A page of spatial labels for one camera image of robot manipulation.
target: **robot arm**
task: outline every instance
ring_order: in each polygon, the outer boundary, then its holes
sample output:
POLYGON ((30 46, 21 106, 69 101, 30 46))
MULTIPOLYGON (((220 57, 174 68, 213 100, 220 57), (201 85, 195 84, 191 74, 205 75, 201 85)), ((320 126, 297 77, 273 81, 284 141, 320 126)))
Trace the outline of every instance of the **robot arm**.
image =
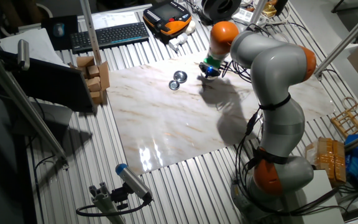
POLYGON ((265 108, 259 150, 285 161, 283 164, 266 159, 257 161, 254 183, 250 186, 256 185, 262 192, 274 196, 304 187, 313 179, 313 169, 305 158, 289 155, 303 135, 305 117, 299 104, 289 98, 288 87, 306 81, 313 74, 314 53, 245 31, 233 40, 230 54, 233 61, 251 68, 252 87, 261 108, 265 108))

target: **white paper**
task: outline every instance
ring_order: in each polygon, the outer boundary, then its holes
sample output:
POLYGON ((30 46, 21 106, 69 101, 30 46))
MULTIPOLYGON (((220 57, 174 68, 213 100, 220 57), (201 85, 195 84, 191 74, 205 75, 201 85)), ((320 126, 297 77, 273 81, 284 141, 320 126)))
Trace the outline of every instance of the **white paper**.
POLYGON ((134 12, 99 13, 92 15, 94 29, 138 22, 134 12))
POLYGON ((29 43, 30 58, 68 67, 53 49, 46 29, 29 30, 22 34, 0 39, 0 46, 6 52, 17 54, 17 43, 21 39, 29 43))

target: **small cardboard box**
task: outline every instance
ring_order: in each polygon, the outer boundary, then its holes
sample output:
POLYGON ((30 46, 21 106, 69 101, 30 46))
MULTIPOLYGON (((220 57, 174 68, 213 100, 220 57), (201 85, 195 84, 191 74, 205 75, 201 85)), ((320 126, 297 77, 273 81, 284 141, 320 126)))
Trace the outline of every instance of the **small cardboard box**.
MULTIPOLYGON (((87 71, 89 70, 89 67, 96 66, 93 56, 77 57, 76 60, 77 60, 77 66, 81 70, 85 69, 87 71)), ((103 62, 101 65, 97 66, 96 68, 98 69, 99 74, 94 77, 100 78, 100 92, 91 92, 91 97, 95 104, 99 104, 103 102, 103 91, 110 87, 109 65, 107 62, 103 62)))
POLYGON ((89 66, 88 68, 89 78, 94 78, 99 76, 99 68, 96 65, 89 66))
POLYGON ((99 77, 94 77, 87 80, 86 84, 91 92, 99 92, 101 90, 99 77))
POLYGON ((318 138, 306 146, 306 159, 317 169, 324 169, 332 186, 346 183, 345 150, 341 142, 318 138))
POLYGON ((333 142, 335 160, 335 179, 339 184, 346 183, 345 145, 342 142, 333 142))
POLYGON ((102 91, 91 92, 91 97, 92 97, 93 103, 95 103, 96 105, 103 103, 103 92, 102 91))

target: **metal disc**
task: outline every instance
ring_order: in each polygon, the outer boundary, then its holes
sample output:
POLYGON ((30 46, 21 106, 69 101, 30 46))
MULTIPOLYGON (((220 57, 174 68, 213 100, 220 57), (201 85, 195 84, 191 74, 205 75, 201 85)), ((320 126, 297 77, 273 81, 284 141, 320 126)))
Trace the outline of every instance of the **metal disc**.
POLYGON ((183 71, 177 71, 175 74, 173 74, 173 79, 179 83, 184 83, 187 80, 187 74, 183 71))
POLYGON ((176 80, 172 80, 172 81, 169 82, 169 88, 171 90, 177 90, 177 89, 179 89, 179 86, 180 86, 180 84, 176 80))

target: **orange device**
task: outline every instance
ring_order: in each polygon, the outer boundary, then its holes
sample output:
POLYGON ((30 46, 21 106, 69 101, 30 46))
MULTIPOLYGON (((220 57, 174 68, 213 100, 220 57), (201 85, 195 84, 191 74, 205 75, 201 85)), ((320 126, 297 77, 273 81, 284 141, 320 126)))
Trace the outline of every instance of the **orange device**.
POLYGON ((174 38, 186 30, 191 14, 178 3, 163 1, 146 9, 143 20, 153 33, 174 38))

